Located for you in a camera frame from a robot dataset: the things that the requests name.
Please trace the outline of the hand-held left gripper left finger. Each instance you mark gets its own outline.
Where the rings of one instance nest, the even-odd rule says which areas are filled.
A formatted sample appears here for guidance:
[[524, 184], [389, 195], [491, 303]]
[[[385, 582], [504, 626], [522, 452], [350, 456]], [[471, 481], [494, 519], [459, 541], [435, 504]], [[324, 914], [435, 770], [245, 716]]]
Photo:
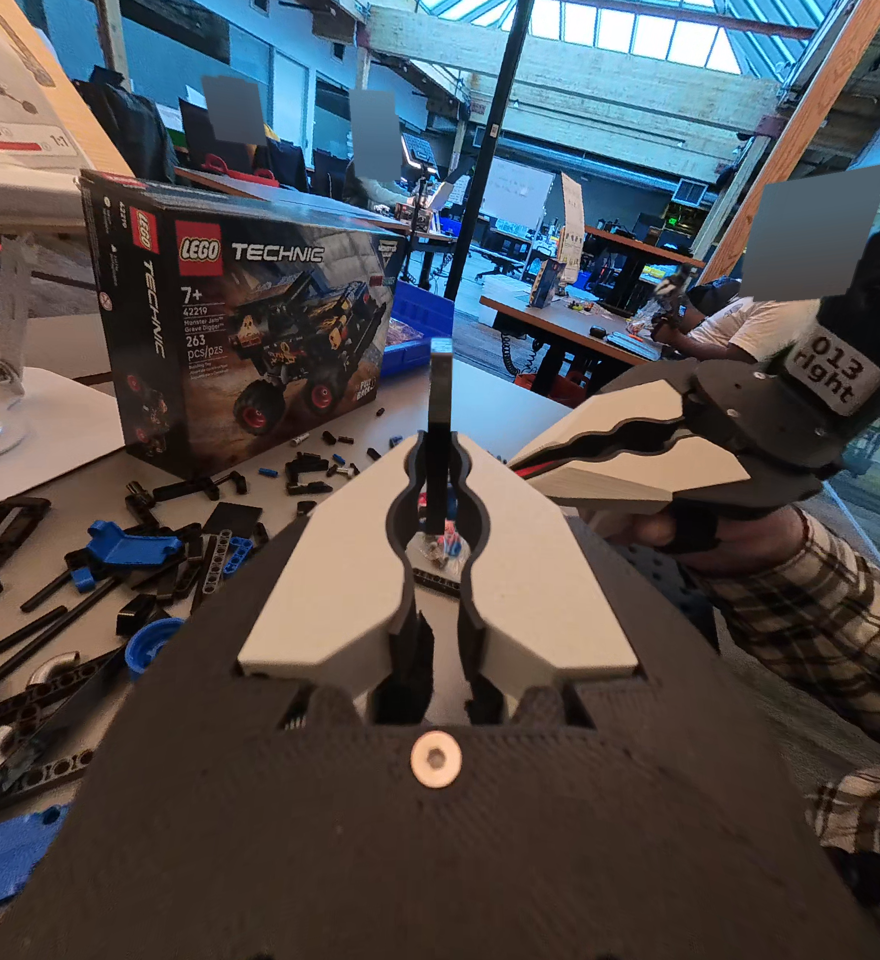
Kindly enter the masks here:
[[240, 649], [243, 675], [368, 695], [375, 723], [422, 724], [434, 641], [407, 548], [425, 441], [404, 439], [313, 510]]

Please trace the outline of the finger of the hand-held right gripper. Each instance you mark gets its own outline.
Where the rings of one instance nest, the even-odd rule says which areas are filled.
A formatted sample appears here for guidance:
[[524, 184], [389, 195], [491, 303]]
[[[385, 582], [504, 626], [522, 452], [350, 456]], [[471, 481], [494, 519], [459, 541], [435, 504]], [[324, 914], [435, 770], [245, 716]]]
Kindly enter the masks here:
[[572, 460], [531, 477], [530, 486], [566, 507], [650, 514], [677, 495], [748, 478], [734, 453], [690, 435], [661, 453], [626, 451], [605, 461]]
[[596, 393], [531, 440], [508, 467], [662, 451], [683, 417], [683, 404], [683, 395], [665, 380]]

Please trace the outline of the person's right forearm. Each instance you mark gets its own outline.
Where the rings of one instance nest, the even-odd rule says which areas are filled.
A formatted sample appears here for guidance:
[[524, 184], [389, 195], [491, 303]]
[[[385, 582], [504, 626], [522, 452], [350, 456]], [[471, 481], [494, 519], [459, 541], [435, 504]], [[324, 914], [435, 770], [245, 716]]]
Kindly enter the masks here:
[[800, 551], [735, 578], [684, 567], [734, 641], [880, 744], [880, 567], [805, 510]]

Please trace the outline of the grey desk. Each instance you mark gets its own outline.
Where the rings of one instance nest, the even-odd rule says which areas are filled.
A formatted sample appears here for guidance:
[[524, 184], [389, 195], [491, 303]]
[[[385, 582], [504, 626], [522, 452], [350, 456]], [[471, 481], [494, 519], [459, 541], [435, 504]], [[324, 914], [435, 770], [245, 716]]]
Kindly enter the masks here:
[[[471, 366], [459, 358], [454, 359], [453, 396], [451, 425], [493, 455], [509, 459], [531, 438], [551, 426], [565, 414], [565, 408], [538, 394], [509, 384], [505, 379]], [[375, 402], [367, 404], [350, 414], [339, 417], [328, 428], [355, 438], [355, 446], [348, 449], [360, 456], [350, 455], [362, 467], [372, 462], [366, 457], [367, 448], [377, 449], [385, 456], [385, 447], [390, 436], [415, 434], [426, 426], [426, 409], [429, 395], [429, 368], [418, 367], [412, 372], [387, 378], [379, 388]], [[271, 537], [292, 521], [296, 498], [290, 498], [280, 490], [277, 479], [257, 474], [260, 467], [282, 471], [282, 463], [295, 451], [288, 445], [277, 447], [257, 455], [254, 460], [242, 463], [237, 469], [250, 483], [248, 496], [234, 496], [228, 484], [224, 499], [240, 503], [249, 502], [263, 509], [261, 516]], [[65, 552], [84, 545], [89, 537], [86, 529], [95, 520], [133, 523], [132, 516], [123, 505], [125, 484], [136, 480], [152, 489], [172, 482], [172, 477], [159, 468], [135, 460], [119, 450], [88, 462], [77, 469], [64, 473], [49, 482], [26, 491], [27, 497], [46, 498], [51, 501], [48, 517], [41, 522], [38, 532], [15, 555], [0, 573], [5, 592], [0, 596], [0, 639], [17, 624], [26, 623], [39, 613], [23, 614], [20, 604], [26, 601], [51, 578], [63, 569]], [[173, 527], [190, 522], [205, 521], [215, 504], [201, 493], [176, 499], [162, 509], [157, 516]], [[265, 597], [266, 574], [274, 573], [280, 555], [278, 549], [268, 547], [266, 560], [254, 567], [255, 596], [239, 595], [244, 587], [228, 587], [226, 601], [214, 601], [216, 616], [214, 626], [228, 628], [249, 626], [252, 622], [253, 602]], [[38, 660], [43, 662], [54, 654], [77, 648], [85, 661], [119, 644], [114, 635], [116, 615], [123, 603], [129, 600], [129, 589], [118, 587], [109, 597], [85, 614], [62, 636], [52, 641], [47, 651]], [[465, 702], [470, 696], [463, 677], [456, 646], [456, 606], [454, 601], [431, 590], [417, 587], [418, 603], [422, 604], [426, 618], [436, 636], [435, 689], [430, 707], [425, 714], [426, 722], [438, 724], [466, 724], [468, 722]], [[0, 663], [7, 654], [0, 656]], [[31, 664], [17, 668], [14, 676], [0, 682], [0, 699], [23, 689], [26, 678], [35, 667]], [[208, 735], [199, 727], [209, 721], [211, 728], [219, 728], [226, 716], [222, 705], [210, 705], [207, 694], [199, 693], [190, 683], [183, 696], [175, 695], [169, 701], [169, 693], [161, 696], [157, 708], [148, 718], [149, 723], [140, 724], [135, 735], [130, 733], [132, 718], [142, 706], [141, 690], [144, 681], [133, 683], [125, 664], [105, 688], [103, 696], [95, 704], [83, 722], [70, 726], [48, 754], [58, 759], [86, 750], [94, 750], [92, 762], [93, 786], [99, 787], [110, 780], [111, 786], [121, 786], [135, 801], [172, 800], [175, 812], [182, 805], [173, 799], [173, 787], [185, 783], [183, 775], [175, 773], [175, 762], [180, 757], [182, 743], [187, 746], [209, 747]], [[129, 739], [131, 758], [117, 759], [113, 750], [117, 738]], [[50, 788], [35, 798], [18, 801], [6, 817], [43, 810], [52, 804], [62, 804], [72, 799], [80, 790], [86, 799], [88, 789], [82, 786], [86, 780], [76, 780], [66, 785]], [[0, 920], [8, 904], [0, 906]]]

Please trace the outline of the person's right hand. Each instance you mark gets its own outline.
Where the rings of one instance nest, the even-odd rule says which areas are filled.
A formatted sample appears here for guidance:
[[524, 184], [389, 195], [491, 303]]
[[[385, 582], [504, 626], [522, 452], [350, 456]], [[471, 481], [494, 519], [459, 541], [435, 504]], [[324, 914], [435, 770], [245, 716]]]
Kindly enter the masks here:
[[[633, 514], [625, 526], [607, 537], [619, 546], [642, 546], [660, 552], [676, 534], [676, 522], [662, 511], [652, 515]], [[735, 578], [770, 570], [794, 557], [806, 538], [801, 513], [782, 507], [754, 520], [721, 519], [716, 531], [718, 545], [710, 550], [676, 554], [679, 562], [709, 577]]]

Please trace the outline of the clear bag of toy parts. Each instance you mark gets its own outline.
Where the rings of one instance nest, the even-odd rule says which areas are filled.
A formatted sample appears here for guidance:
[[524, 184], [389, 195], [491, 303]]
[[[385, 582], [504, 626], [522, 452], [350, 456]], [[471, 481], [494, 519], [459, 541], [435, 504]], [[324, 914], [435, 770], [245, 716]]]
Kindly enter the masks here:
[[448, 520], [442, 534], [429, 534], [420, 529], [406, 548], [412, 566], [458, 581], [470, 547], [459, 535], [453, 521]]

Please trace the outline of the black flat toy tile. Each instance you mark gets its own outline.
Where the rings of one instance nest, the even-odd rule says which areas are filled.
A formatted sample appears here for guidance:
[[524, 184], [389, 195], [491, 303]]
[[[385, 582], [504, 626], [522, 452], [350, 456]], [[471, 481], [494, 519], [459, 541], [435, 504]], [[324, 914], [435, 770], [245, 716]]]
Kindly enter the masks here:
[[217, 536], [230, 531], [232, 537], [250, 540], [262, 514], [261, 507], [221, 501], [204, 523], [202, 533]]

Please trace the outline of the scatter of small toy pins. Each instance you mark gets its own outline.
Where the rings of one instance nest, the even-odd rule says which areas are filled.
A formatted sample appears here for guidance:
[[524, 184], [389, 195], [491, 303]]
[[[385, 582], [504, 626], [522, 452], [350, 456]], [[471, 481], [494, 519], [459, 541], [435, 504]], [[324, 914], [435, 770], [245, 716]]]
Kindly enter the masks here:
[[[411, 478], [417, 471], [416, 460], [420, 456], [423, 433], [406, 438], [396, 438], [389, 451], [378, 454], [368, 450], [373, 464], [363, 474], [354, 474], [338, 456], [322, 458], [312, 454], [298, 453], [283, 471], [263, 468], [271, 489], [276, 491], [280, 480], [286, 482], [285, 490], [292, 503], [309, 500], [314, 507], [313, 515], [318, 524], [342, 524], [377, 530], [392, 522], [407, 521], [416, 526], [418, 491], [421, 479]], [[132, 515], [144, 529], [154, 536], [160, 523], [151, 510], [162, 502], [203, 494], [210, 498], [214, 507], [221, 501], [219, 486], [209, 477], [193, 481], [179, 481], [155, 489], [147, 489], [138, 481], [126, 486], [126, 499]]]

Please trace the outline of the pile of black toy beams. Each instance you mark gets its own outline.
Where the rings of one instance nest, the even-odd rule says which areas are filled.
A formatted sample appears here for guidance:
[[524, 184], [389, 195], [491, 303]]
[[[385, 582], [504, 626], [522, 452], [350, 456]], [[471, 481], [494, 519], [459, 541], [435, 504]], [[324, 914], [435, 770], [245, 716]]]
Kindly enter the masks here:
[[[239, 489], [237, 478], [240, 476], [241, 473], [234, 470], [222, 477], [226, 488], [220, 489], [221, 500], [236, 503], [224, 499], [228, 484], [235, 497], [250, 494], [246, 477], [242, 484], [246, 490]], [[61, 573], [20, 604], [24, 615], [39, 616], [26, 623], [20, 621], [18, 629], [0, 638], [0, 657], [7, 655], [0, 662], [0, 683], [14, 676], [17, 668], [31, 662], [35, 667], [22, 690], [0, 699], [0, 814], [17, 802], [68, 784], [86, 772], [94, 759], [94, 750], [55, 759], [44, 757], [61, 741], [69, 727], [78, 721], [82, 723], [86, 714], [96, 709], [104, 689], [111, 686], [122, 665], [126, 666], [125, 648], [138, 629], [155, 619], [191, 615], [195, 596], [206, 578], [204, 562], [208, 545], [220, 534], [204, 535], [193, 527], [196, 521], [179, 527], [168, 524], [165, 518], [157, 516], [157, 510], [172, 501], [159, 503], [151, 512], [160, 523], [155, 529], [156, 537], [172, 536], [182, 541], [178, 555], [159, 567], [108, 567], [88, 554], [86, 546], [90, 537], [86, 529], [89, 540], [63, 554]], [[150, 530], [144, 529], [128, 504], [126, 506], [133, 523], [124, 526], [124, 521], [107, 522], [116, 523], [128, 534], [150, 536]], [[24, 546], [38, 532], [38, 527]], [[24, 546], [3, 565], [0, 573]], [[116, 615], [113, 632], [119, 644], [86, 660], [77, 648], [45, 657], [42, 662], [38, 660], [51, 642], [121, 587], [130, 590], [132, 596]], [[4, 592], [5, 584], [0, 577], [0, 596]]]

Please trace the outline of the blue toy fender piece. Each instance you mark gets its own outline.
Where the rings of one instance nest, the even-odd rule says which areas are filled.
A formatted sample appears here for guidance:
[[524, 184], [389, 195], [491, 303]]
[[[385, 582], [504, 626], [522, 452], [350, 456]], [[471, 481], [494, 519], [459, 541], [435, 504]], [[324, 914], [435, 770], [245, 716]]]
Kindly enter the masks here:
[[176, 536], [128, 534], [112, 521], [95, 521], [87, 533], [90, 537], [87, 552], [109, 568], [158, 568], [182, 549], [182, 541]]

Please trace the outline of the whiteboard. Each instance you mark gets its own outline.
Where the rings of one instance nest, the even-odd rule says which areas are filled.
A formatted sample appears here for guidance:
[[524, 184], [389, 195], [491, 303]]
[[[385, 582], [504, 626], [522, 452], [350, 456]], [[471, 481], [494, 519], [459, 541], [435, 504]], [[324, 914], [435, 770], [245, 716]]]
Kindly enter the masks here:
[[492, 160], [480, 213], [532, 230], [542, 223], [555, 174], [507, 161]]

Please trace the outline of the black toy truck box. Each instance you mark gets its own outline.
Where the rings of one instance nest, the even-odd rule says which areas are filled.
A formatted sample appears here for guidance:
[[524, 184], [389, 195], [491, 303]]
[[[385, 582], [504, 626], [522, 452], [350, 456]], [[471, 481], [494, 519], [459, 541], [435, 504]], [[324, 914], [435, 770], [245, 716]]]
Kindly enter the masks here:
[[371, 402], [406, 241], [372, 215], [85, 170], [126, 450], [211, 476]]

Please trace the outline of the black pole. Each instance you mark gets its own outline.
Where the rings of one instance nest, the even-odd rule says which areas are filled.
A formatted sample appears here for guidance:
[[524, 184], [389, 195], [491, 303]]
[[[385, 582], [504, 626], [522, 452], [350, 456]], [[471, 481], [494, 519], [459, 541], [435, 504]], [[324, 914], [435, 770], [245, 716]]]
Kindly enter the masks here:
[[462, 218], [457, 243], [446, 282], [444, 297], [454, 303], [470, 252], [470, 243], [475, 229], [482, 199], [491, 172], [498, 138], [502, 132], [507, 103], [518, 71], [518, 65], [529, 30], [534, 1], [518, 1], [514, 21], [504, 48], [498, 70], [494, 96], [473, 171], [470, 191]]

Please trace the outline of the wooden support post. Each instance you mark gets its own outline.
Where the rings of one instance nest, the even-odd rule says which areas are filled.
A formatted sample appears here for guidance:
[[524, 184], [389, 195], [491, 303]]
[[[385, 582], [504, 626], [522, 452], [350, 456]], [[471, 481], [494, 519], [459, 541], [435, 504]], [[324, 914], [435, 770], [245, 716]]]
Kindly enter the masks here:
[[842, 29], [719, 239], [713, 256], [700, 274], [702, 283], [733, 270], [746, 248], [763, 189], [785, 181], [794, 170], [879, 30], [880, 1], [849, 2], [846, 6], [850, 11]]

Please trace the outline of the black toy frame piece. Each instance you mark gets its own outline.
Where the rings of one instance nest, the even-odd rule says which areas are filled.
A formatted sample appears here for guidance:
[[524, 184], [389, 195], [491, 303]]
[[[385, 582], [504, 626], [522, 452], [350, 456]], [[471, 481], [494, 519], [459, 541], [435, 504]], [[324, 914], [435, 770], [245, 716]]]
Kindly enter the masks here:
[[46, 498], [17, 496], [0, 501], [0, 570], [24, 546], [51, 510]]

